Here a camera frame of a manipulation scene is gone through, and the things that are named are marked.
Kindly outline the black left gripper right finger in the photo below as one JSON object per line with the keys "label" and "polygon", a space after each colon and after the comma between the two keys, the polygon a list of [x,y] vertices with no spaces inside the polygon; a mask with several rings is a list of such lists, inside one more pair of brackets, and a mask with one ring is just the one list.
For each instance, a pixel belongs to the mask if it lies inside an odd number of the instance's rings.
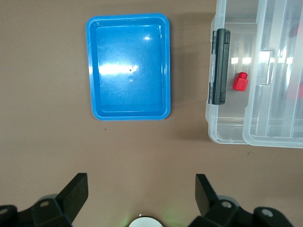
{"label": "black left gripper right finger", "polygon": [[244,210],[231,197],[218,196],[205,174],[195,178],[195,199],[200,211],[190,227],[292,227],[280,211],[257,207],[253,213]]}

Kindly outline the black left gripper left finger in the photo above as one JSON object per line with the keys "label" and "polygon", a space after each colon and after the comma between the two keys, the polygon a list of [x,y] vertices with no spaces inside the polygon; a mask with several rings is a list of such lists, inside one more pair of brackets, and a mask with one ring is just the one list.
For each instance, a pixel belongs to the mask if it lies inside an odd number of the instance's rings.
{"label": "black left gripper left finger", "polygon": [[2,227],[71,227],[89,195],[88,175],[78,173],[59,194],[47,195],[26,210],[1,205]]}

